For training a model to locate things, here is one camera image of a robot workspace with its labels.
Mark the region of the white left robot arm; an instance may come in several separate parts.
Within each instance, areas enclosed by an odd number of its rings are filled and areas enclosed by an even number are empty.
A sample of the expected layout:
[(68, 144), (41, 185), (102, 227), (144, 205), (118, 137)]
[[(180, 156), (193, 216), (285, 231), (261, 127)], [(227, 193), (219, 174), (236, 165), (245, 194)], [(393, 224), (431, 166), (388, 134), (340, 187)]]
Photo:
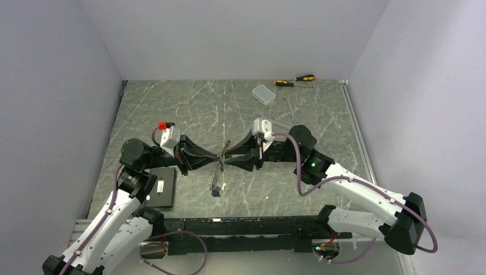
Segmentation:
[(171, 153), (137, 138), (127, 140), (122, 145), (120, 166), (105, 205), (61, 256), (49, 256), (45, 260), (43, 273), (109, 274), (141, 242), (163, 243), (170, 235), (164, 215), (143, 204), (158, 182), (158, 177), (147, 170), (178, 166), (187, 175), (218, 160), (218, 155), (196, 145), (185, 135), (176, 138)]

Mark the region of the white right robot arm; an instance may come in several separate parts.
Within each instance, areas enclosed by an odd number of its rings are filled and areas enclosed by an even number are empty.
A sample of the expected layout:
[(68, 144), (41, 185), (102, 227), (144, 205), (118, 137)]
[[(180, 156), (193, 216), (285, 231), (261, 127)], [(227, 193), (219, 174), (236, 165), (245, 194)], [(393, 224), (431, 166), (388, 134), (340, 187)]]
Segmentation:
[(365, 208), (360, 212), (325, 205), (315, 224), (323, 238), (355, 233), (382, 239), (406, 255), (417, 250), (437, 251), (437, 238), (427, 223), (420, 195), (414, 192), (403, 195), (372, 184), (316, 150), (316, 143), (304, 125), (295, 125), (288, 132), (275, 132), (270, 121), (257, 119), (245, 138), (224, 152), (225, 164), (253, 171), (265, 162), (295, 163), (293, 172), (301, 197), (324, 187)]

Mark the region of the large silver wrench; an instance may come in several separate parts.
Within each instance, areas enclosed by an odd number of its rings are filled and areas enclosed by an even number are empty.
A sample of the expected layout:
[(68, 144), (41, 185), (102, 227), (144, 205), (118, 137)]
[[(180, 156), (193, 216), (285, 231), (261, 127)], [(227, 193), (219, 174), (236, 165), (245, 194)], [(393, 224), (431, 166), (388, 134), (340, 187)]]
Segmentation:
[(283, 123), (281, 121), (277, 121), (277, 120), (270, 119), (270, 118), (266, 117), (263, 114), (257, 113), (256, 115), (257, 115), (257, 117), (262, 118), (263, 120), (267, 120), (270, 123), (272, 123), (273, 125), (277, 125), (277, 126), (279, 126), (281, 128), (285, 128), (285, 129), (291, 129), (292, 128), (292, 125), (290, 125), (290, 124), (285, 124), (285, 123)]

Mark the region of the black flat box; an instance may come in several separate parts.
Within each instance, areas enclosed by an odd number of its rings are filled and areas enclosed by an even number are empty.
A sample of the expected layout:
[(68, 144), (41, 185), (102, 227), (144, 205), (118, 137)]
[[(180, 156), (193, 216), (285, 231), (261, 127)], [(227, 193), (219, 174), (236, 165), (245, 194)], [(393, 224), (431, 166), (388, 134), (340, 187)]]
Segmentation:
[(149, 172), (157, 176), (157, 181), (148, 195), (146, 206), (162, 209), (172, 208), (177, 182), (176, 169), (174, 167), (161, 167), (152, 168)]

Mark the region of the small silver wrench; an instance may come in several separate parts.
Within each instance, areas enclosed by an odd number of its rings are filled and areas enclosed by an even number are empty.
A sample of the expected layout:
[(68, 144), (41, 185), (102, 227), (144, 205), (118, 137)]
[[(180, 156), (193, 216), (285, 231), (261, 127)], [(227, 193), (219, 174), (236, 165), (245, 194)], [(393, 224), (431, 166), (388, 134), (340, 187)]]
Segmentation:
[(290, 111), (291, 117), (292, 117), (291, 118), (292, 122), (293, 123), (298, 123), (299, 120), (298, 120), (298, 118), (297, 118), (297, 116), (295, 114), (295, 110), (294, 110), (293, 105), (292, 105), (292, 102), (291, 102), (291, 99), (292, 99), (291, 96), (284, 96), (284, 99), (286, 100), (286, 102), (288, 104), (289, 111)]

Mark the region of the clear plastic box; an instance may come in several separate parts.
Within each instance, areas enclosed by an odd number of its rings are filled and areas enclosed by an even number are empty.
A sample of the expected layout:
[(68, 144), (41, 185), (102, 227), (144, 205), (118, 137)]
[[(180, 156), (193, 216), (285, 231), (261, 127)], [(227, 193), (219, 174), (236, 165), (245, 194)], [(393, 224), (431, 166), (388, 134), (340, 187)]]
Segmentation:
[(276, 94), (263, 84), (256, 86), (252, 95), (264, 105), (270, 104), (276, 98)]

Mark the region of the yellow black screwdriver lower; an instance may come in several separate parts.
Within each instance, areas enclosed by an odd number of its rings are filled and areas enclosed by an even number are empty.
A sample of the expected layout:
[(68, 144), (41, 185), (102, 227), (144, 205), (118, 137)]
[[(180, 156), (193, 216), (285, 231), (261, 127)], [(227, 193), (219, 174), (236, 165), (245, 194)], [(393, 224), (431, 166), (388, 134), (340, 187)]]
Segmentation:
[(289, 82), (286, 80), (275, 80), (274, 81), (275, 86), (277, 87), (301, 87), (301, 88), (312, 88), (310, 85), (300, 85), (296, 84), (295, 82)]

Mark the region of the yellow black screwdriver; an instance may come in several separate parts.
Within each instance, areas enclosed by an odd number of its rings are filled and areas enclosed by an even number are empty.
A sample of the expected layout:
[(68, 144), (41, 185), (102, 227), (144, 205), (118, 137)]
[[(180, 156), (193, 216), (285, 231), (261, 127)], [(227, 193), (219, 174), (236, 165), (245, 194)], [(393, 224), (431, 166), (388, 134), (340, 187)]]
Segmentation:
[(301, 87), (301, 88), (312, 88), (310, 85), (300, 85), (296, 84), (295, 82), (289, 82), (286, 80), (275, 80), (274, 81), (275, 86), (277, 87)]
[(315, 75), (314, 74), (307, 74), (307, 75), (303, 75), (303, 76), (297, 76), (291, 80), (289, 80), (290, 82), (310, 82), (310, 81), (313, 81), (315, 80)]

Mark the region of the yellow black screwdriver upper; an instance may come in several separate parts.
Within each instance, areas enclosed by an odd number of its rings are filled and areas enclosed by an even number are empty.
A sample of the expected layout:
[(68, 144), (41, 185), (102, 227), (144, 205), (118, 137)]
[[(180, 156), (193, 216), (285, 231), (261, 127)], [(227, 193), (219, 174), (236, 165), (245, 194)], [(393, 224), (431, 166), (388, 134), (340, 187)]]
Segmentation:
[(303, 76), (297, 76), (291, 80), (289, 80), (290, 82), (310, 82), (310, 81), (313, 81), (315, 80), (315, 75), (314, 74), (307, 74), (307, 75), (303, 75)]

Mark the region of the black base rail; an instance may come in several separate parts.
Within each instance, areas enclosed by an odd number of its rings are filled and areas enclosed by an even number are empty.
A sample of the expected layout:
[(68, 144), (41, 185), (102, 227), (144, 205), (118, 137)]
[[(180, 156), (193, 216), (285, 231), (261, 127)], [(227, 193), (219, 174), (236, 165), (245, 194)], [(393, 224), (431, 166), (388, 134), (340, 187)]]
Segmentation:
[(167, 245), (170, 256), (203, 252), (291, 250), (310, 253), (322, 241), (350, 239), (351, 233), (331, 233), (316, 216), (166, 218), (149, 242)]

